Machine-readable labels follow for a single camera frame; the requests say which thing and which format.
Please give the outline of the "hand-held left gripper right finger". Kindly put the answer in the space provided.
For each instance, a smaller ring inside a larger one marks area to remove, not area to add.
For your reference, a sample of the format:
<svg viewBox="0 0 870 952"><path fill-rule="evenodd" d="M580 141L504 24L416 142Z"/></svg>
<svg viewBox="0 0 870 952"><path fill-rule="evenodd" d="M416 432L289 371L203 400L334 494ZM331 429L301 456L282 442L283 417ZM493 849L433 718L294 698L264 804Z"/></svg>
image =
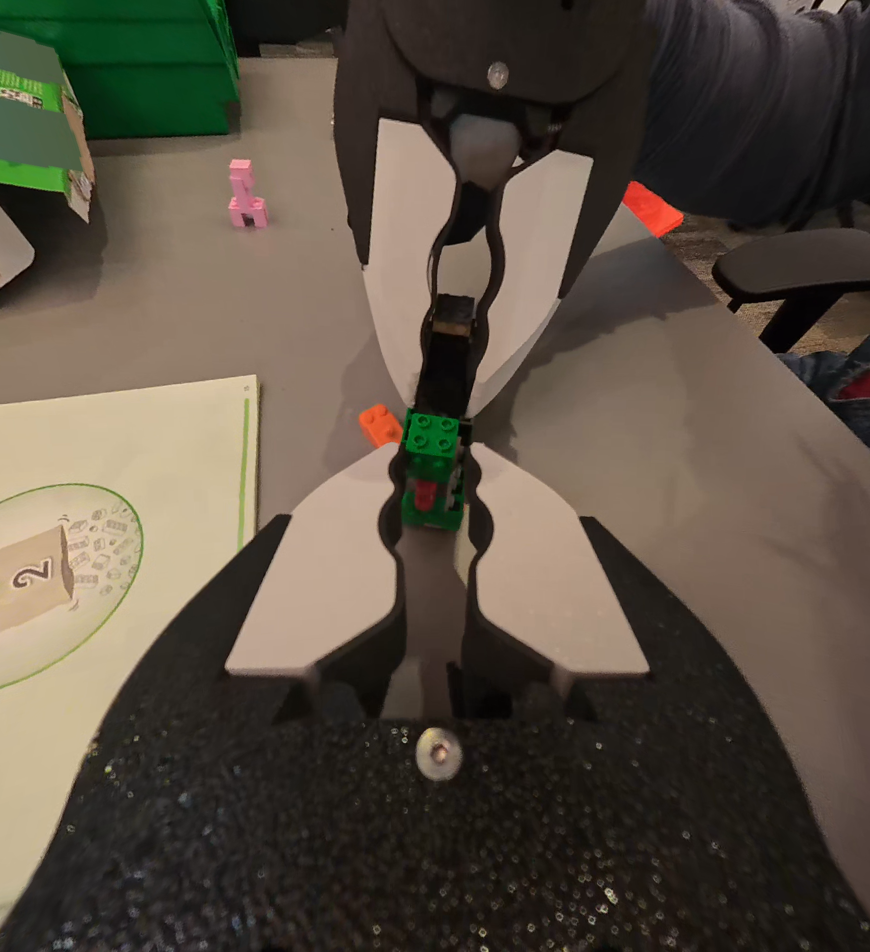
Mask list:
<svg viewBox="0 0 870 952"><path fill-rule="evenodd" d="M574 509L483 444L469 447L466 490L464 667L491 679L647 675Z"/></svg>

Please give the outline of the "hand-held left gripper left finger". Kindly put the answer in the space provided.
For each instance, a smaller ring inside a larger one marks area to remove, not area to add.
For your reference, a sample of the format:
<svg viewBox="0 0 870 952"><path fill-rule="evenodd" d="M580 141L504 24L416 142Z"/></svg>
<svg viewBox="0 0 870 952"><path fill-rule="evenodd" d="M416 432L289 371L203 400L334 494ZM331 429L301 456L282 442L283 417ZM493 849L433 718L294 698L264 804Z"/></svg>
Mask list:
<svg viewBox="0 0 870 952"><path fill-rule="evenodd" d="M406 651L405 460L384 445L294 510L226 670L298 681L389 681Z"/></svg>

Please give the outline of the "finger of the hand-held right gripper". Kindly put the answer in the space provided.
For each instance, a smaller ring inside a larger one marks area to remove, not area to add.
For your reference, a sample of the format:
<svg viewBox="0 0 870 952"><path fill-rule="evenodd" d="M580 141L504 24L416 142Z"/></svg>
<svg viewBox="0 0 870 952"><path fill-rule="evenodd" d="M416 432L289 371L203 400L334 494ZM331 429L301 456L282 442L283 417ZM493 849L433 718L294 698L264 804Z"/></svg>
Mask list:
<svg viewBox="0 0 870 952"><path fill-rule="evenodd" d="M406 406L414 404L423 362L431 252L450 217L456 183L422 126L381 118L362 278L383 361Z"/></svg>
<svg viewBox="0 0 870 952"><path fill-rule="evenodd" d="M520 165L500 208L504 269L467 415L476 417L523 364L560 304L592 158L555 150Z"/></svg>

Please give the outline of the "green and black brick model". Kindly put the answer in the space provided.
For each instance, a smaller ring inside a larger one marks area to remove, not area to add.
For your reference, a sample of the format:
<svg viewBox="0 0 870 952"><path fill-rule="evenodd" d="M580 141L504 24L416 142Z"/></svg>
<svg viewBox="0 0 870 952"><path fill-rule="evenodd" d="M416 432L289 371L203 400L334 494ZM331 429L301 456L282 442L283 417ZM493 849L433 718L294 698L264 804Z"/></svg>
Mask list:
<svg viewBox="0 0 870 952"><path fill-rule="evenodd" d="M405 526L456 532L463 521L471 435L464 413L475 313L473 297L439 294L422 332L421 372L402 439Z"/></svg>

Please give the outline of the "person's right forearm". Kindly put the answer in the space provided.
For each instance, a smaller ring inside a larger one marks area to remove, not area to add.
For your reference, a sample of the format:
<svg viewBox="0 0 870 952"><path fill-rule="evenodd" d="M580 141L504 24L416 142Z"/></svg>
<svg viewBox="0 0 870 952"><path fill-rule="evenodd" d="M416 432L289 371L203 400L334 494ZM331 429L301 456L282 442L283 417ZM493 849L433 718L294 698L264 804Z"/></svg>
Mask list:
<svg viewBox="0 0 870 952"><path fill-rule="evenodd" d="M870 195L870 4L655 1L644 17L655 50L634 181L749 228Z"/></svg>

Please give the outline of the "grey desk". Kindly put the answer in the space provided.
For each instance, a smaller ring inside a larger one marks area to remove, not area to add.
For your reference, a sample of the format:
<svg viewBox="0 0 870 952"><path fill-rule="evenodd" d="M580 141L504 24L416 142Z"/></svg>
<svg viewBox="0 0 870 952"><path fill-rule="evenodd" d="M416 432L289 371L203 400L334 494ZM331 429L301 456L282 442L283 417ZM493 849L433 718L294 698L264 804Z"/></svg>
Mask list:
<svg viewBox="0 0 870 952"><path fill-rule="evenodd" d="M0 404L255 374L261 523L397 398L346 226L329 58L245 59L239 134L93 143L91 225L54 199L0 293ZM238 229L250 160L265 229ZM870 913L870 452L619 210L478 437L595 517L737 662Z"/></svg>

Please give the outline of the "red-orange plastic piece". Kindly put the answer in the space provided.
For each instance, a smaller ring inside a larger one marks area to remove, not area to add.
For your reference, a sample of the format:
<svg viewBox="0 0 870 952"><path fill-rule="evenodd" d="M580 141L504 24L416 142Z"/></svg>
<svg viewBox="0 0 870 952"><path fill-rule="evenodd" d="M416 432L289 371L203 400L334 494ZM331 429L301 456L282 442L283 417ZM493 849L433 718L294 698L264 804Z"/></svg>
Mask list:
<svg viewBox="0 0 870 952"><path fill-rule="evenodd" d="M636 181L628 184L622 204L657 239L675 231L684 221L682 212Z"/></svg>

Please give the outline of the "pink brick figure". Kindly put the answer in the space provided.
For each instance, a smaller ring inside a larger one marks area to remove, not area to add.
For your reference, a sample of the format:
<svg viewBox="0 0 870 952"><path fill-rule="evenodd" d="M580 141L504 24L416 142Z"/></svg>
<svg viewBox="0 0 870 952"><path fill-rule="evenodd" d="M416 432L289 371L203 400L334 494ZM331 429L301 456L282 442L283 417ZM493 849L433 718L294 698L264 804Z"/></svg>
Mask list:
<svg viewBox="0 0 870 952"><path fill-rule="evenodd" d="M238 229L265 229L269 216L265 201L254 193L255 174L250 160L233 159L229 163L232 198L228 204L231 223Z"/></svg>

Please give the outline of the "small orange brick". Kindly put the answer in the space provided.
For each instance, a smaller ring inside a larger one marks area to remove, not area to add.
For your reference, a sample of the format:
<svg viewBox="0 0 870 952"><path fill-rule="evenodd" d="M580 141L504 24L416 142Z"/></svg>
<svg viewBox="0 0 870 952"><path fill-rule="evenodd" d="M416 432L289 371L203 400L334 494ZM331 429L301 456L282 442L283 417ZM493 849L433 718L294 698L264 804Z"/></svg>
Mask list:
<svg viewBox="0 0 870 952"><path fill-rule="evenodd" d="M358 414L359 428L374 448L386 445L398 445L404 437L404 428L386 405L375 404Z"/></svg>

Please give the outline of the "brick instruction booklet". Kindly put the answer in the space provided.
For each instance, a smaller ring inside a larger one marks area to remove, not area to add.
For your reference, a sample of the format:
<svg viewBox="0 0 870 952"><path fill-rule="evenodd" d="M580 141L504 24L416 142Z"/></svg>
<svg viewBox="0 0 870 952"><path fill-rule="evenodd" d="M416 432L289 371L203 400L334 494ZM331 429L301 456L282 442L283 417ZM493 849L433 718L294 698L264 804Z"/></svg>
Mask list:
<svg viewBox="0 0 870 952"><path fill-rule="evenodd" d="M0 922L99 723L257 527L254 375L0 405Z"/></svg>

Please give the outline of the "black office chair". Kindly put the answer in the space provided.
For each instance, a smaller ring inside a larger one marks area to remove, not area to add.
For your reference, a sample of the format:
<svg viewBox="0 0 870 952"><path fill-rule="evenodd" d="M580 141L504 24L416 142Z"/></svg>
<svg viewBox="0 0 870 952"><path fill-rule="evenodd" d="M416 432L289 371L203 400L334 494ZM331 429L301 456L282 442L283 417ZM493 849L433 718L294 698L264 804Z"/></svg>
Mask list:
<svg viewBox="0 0 870 952"><path fill-rule="evenodd" d="M712 278L728 309L777 303L759 339L774 354L790 352L838 301L870 292L870 195L834 209L833 228L799 218L784 232L758 237L721 256Z"/></svg>

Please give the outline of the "large green box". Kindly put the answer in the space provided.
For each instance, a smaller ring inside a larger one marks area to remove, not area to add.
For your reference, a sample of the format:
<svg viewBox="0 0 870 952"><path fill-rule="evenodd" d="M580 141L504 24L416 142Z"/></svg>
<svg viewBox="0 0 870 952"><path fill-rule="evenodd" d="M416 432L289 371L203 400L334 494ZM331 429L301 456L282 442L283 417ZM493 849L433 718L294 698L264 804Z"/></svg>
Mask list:
<svg viewBox="0 0 870 952"><path fill-rule="evenodd" d="M0 1L0 31L52 48L89 139L227 135L238 56L222 1Z"/></svg>

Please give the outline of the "open green cardboard box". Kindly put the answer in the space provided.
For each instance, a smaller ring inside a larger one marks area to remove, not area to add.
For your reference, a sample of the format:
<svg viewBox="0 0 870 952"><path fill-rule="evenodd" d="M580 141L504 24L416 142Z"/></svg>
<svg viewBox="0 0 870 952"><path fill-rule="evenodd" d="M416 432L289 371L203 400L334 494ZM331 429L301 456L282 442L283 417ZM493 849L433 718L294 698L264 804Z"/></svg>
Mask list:
<svg viewBox="0 0 870 952"><path fill-rule="evenodd" d="M58 55L0 31L0 184L58 194L87 222L95 183L84 113ZM34 257L0 206L0 289Z"/></svg>

